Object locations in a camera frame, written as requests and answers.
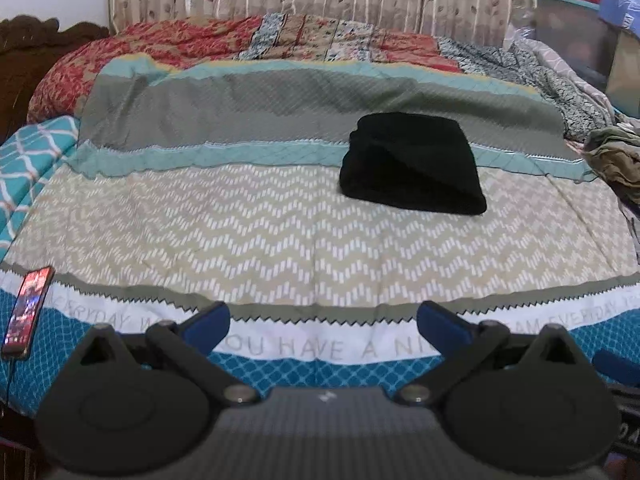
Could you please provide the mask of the black pants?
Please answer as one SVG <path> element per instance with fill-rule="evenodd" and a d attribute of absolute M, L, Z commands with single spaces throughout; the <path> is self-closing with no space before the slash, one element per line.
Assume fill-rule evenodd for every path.
<path fill-rule="evenodd" d="M 396 208 L 479 216 L 487 200 L 469 141 L 452 119 L 401 112 L 361 117 L 340 170 L 348 197 Z"/>

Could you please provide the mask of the red patchwork quilt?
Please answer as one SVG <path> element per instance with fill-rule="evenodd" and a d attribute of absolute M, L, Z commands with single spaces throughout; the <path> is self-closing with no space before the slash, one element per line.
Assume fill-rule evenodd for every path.
<path fill-rule="evenodd" d="M 297 61 L 408 63 L 459 73 L 432 36 L 395 32 L 317 15 L 269 13 L 239 20 L 213 18 L 138 23 L 64 55 L 29 100 L 26 122 L 81 115 L 102 68 L 126 54 L 146 54 L 183 70 L 208 61 L 290 58 Z"/>

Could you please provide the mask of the grey patterned blanket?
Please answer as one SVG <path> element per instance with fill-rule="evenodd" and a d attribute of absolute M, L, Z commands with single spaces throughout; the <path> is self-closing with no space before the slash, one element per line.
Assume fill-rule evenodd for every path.
<path fill-rule="evenodd" d="M 570 78 L 538 60 L 526 44 L 481 47 L 439 37 L 439 52 L 457 62 L 474 86 L 458 96 L 448 89 L 444 112 L 460 120 L 471 140 L 493 148 L 552 160 L 577 162 L 568 141 L 610 126 L 611 113 Z"/>

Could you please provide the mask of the teal patterned pillow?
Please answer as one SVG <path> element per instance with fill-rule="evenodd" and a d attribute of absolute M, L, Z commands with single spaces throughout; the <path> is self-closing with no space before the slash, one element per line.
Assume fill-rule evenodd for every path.
<path fill-rule="evenodd" d="M 38 194 L 75 153 L 78 136 L 78 120 L 62 116 L 19 128 L 1 145 L 1 258 Z"/>

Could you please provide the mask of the carved wooden headboard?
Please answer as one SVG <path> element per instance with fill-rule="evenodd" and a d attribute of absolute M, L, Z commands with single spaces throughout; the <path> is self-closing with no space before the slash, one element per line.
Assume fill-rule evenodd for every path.
<path fill-rule="evenodd" d="M 26 125 L 28 104 L 50 68 L 67 53 L 108 36 L 108 29 L 80 22 L 60 30 L 57 18 L 17 15 L 1 21 L 1 142 Z"/>

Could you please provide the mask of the chevron patterned bedspread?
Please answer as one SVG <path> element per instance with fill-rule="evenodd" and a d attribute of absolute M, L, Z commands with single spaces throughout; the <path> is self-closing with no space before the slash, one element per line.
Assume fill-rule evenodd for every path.
<path fill-rule="evenodd" d="M 140 334 L 228 304 L 210 357 L 259 391 L 380 385 L 438 361 L 416 329 L 432 300 L 518 334 L 564 326 L 587 354 L 639 356 L 631 215 L 572 164 L 471 140 L 445 115 L 463 74 L 411 64 L 230 61 L 184 70 L 114 58 L 59 166 L 1 258 L 1 316 L 25 275 L 54 267 L 32 348 L 1 362 L 1 397 L 34 414 L 93 325 Z M 459 124 L 487 210 L 396 208 L 340 189 L 358 120 Z"/>

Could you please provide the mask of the smartphone with lit screen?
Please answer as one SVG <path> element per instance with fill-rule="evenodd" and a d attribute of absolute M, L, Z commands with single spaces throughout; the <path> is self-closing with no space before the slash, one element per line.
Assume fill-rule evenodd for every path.
<path fill-rule="evenodd" d="M 28 358 L 43 301 L 47 296 L 53 275 L 53 266 L 45 266 L 25 275 L 2 339 L 3 359 Z"/>

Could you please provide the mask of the blue box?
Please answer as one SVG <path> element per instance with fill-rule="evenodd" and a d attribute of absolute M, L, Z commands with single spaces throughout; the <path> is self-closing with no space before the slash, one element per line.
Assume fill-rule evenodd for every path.
<path fill-rule="evenodd" d="M 640 38 L 640 0 L 600 0 L 599 18 Z"/>

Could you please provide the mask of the olive crumpled clothes pile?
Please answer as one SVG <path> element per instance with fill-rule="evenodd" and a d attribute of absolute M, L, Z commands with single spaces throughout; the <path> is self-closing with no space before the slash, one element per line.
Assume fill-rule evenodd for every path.
<path fill-rule="evenodd" d="M 639 129 L 623 124 L 592 130 L 582 147 L 591 169 L 628 203 L 639 205 Z"/>

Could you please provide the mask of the dark plastic storage bin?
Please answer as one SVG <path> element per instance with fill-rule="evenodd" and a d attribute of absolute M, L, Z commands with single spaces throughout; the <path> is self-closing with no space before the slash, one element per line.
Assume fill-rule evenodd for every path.
<path fill-rule="evenodd" d="M 536 39 L 552 47 L 583 80 L 604 91 L 617 46 L 617 30 L 582 0 L 536 0 Z"/>

